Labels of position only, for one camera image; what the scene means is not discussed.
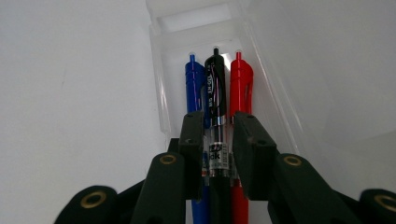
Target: white surface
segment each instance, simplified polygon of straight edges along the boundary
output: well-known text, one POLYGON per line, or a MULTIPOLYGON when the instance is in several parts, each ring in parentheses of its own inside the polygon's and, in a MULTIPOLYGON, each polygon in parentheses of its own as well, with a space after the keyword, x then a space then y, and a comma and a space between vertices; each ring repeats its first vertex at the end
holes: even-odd
POLYGON ((52 223, 165 150, 144 0, 0 1, 0 223, 52 223))

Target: black plastic part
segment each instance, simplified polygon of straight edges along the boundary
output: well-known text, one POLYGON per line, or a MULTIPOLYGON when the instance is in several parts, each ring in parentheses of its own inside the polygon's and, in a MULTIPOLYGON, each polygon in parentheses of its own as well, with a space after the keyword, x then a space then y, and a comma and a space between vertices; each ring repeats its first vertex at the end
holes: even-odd
POLYGON ((230 178, 209 178, 210 223, 231 224, 230 178))
POLYGON ((134 207, 142 190, 144 180, 121 192, 117 197, 117 210, 119 212, 119 224, 127 224, 134 214, 134 207))
POLYGON ((168 152, 178 153, 178 138, 171 138, 168 146, 168 152))
POLYGON ((200 111, 191 112, 184 116, 178 140, 178 153, 186 161, 186 199, 188 200, 202 198, 203 122, 204 113, 200 111))
POLYGON ((306 159, 279 155, 274 177, 297 223, 361 223, 306 159))
POLYGON ((370 223, 396 223, 396 194, 384 189, 367 189, 361 194, 362 212, 370 223))
POLYGON ((109 187, 92 186, 76 194, 55 224, 117 223, 117 192, 109 187))
POLYGON ((268 214, 270 215, 273 224, 295 224, 292 212, 286 205, 268 202, 268 214))
POLYGON ((276 143, 256 117, 236 112, 233 117, 233 156, 244 194, 251 201, 267 201, 276 143))
POLYGON ((154 157, 131 224, 184 224, 184 159, 174 152, 154 157))

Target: plastic box wall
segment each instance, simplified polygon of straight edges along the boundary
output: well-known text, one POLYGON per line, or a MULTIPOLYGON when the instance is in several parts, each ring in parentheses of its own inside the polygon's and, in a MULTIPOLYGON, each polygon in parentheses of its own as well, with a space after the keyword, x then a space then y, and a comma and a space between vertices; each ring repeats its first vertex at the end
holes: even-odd
POLYGON ((203 63, 219 46, 227 62, 241 49, 255 71, 253 114, 281 152, 307 158, 355 199, 368 188, 396 191, 393 1, 147 3, 168 139, 178 137, 186 113, 189 52, 203 63))

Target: pen label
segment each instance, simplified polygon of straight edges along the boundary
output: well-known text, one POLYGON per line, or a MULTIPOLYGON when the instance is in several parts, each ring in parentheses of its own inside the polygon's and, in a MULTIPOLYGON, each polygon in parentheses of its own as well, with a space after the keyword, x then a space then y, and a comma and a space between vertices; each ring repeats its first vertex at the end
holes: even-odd
POLYGON ((229 169, 227 144, 218 143, 209 147, 210 169, 229 169))

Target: retractable pen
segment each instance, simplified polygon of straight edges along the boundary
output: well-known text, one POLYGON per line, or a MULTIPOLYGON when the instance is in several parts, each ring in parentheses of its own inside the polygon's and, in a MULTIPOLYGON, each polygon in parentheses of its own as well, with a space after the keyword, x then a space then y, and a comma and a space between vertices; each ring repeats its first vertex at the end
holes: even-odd
POLYGON ((210 223, 231 224, 229 152, 227 148, 227 102, 224 58, 219 48, 205 61, 207 77, 209 139, 210 223))
MULTIPOLYGON (((186 63, 187 112, 201 111, 205 103, 206 76, 205 68, 195 61, 194 53, 190 53, 190 61, 186 63)), ((191 200, 192 219, 194 224, 209 223, 209 173, 207 152, 203 152, 203 195, 202 199, 191 200)))
MULTIPOLYGON (((230 77, 230 118, 233 130, 233 115, 236 111, 251 114, 251 95, 253 88, 253 69, 242 60, 242 52, 236 52, 236 59, 231 63, 230 77)), ((248 224, 248 199, 244 197, 241 181, 232 162, 232 214, 233 224, 248 224)))

